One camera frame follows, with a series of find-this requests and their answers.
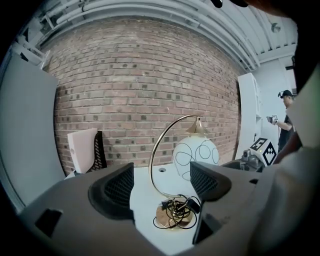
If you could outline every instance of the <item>white wall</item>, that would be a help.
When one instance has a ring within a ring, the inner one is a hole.
[[[261,64],[258,70],[252,72],[260,88],[262,101],[261,137],[270,139],[274,149],[278,151],[279,132],[278,126],[273,126],[267,121],[267,116],[277,115],[280,121],[286,117],[286,107],[278,93],[284,90],[292,91],[290,82],[286,76],[286,67],[279,59]]]
[[[0,154],[6,177],[21,203],[29,205],[65,178],[54,134],[59,81],[13,55],[0,90]],[[12,202],[19,212],[17,201]]]
[[[280,64],[283,65],[284,67],[290,67],[293,65],[292,56],[279,58],[279,61],[280,61]],[[297,88],[296,78],[295,78],[295,74],[294,74],[293,69],[289,69],[289,70],[285,71],[285,78],[286,78],[286,81],[289,84],[290,88],[292,88],[292,89]]]

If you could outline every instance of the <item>gold base plate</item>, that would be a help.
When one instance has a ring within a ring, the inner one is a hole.
[[[170,218],[171,213],[168,210],[166,212],[166,210],[162,210],[162,204],[160,204],[155,212],[155,216],[156,216],[156,223],[159,225],[159,227],[161,228],[168,228],[170,230],[181,230],[181,228],[179,228],[178,226],[176,226],[175,222]],[[182,221],[179,223],[179,226],[181,227],[186,227],[193,218],[193,213],[191,212],[190,215],[188,217],[185,217],[182,219]]]

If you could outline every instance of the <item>white globe lampshade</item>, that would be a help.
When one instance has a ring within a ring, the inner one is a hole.
[[[203,135],[192,134],[176,145],[172,158],[179,175],[189,181],[190,162],[218,165],[219,153],[210,139]]]

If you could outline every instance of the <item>brass lamp arm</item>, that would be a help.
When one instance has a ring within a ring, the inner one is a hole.
[[[152,165],[154,163],[154,158],[155,158],[155,155],[156,155],[156,151],[157,151],[157,148],[161,142],[161,140],[163,139],[163,137],[166,135],[166,133],[169,131],[169,129],[174,126],[176,123],[184,120],[184,119],[187,119],[187,118],[200,118],[201,116],[198,115],[198,114],[188,114],[188,115],[184,115],[174,121],[172,121],[164,130],[163,132],[161,133],[160,137],[158,138],[158,140],[156,141],[156,143],[154,144],[153,146],[153,149],[152,149],[152,152],[151,152],[151,157],[149,159],[149,165],[148,165],[148,171],[149,171],[149,177],[150,177],[150,180],[151,180],[151,183],[153,185],[153,187],[155,188],[156,191],[158,191],[162,196],[165,196],[166,198],[180,198],[181,196],[180,195],[173,195],[173,194],[167,194],[167,193],[163,193],[161,192],[159,189],[157,189],[155,183],[154,183],[154,180],[153,180],[153,177],[152,177]]]

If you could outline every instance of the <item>table lamp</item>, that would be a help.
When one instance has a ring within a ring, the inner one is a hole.
[[[197,114],[189,114],[182,116],[172,121],[161,133],[156,143],[153,146],[151,157],[149,159],[148,171],[149,177],[153,187],[163,196],[167,198],[181,198],[180,195],[172,195],[158,190],[153,179],[153,162],[156,155],[157,148],[167,132],[178,122],[195,118],[194,123],[186,130],[189,135],[183,138],[173,150],[173,163],[176,167],[177,173],[181,178],[190,181],[190,162],[205,162],[208,164],[217,165],[219,160],[219,153],[215,144],[206,137],[207,129],[201,123],[201,116]]]
[[[153,187],[162,196],[166,197],[167,200],[162,201],[157,209],[155,218],[153,219],[153,224],[159,229],[190,229],[194,227],[197,223],[197,215],[200,210],[200,206],[193,201],[192,197],[187,198],[187,196],[182,194],[168,194],[161,192],[154,183],[153,179],[153,161],[156,155],[157,148],[166,135],[166,133],[173,127],[176,123],[185,120],[187,118],[195,118],[194,123],[190,128],[186,130],[189,136],[183,138],[173,150],[173,162],[177,173],[182,179],[191,181],[190,179],[190,163],[191,162],[207,162],[209,164],[217,164],[219,159],[219,154],[214,143],[206,137],[208,131],[203,127],[200,116],[195,114],[182,116],[173,122],[171,122],[161,133],[160,137],[156,141],[149,160],[148,171],[149,177]],[[187,227],[192,221],[194,213],[195,222],[192,226]]]

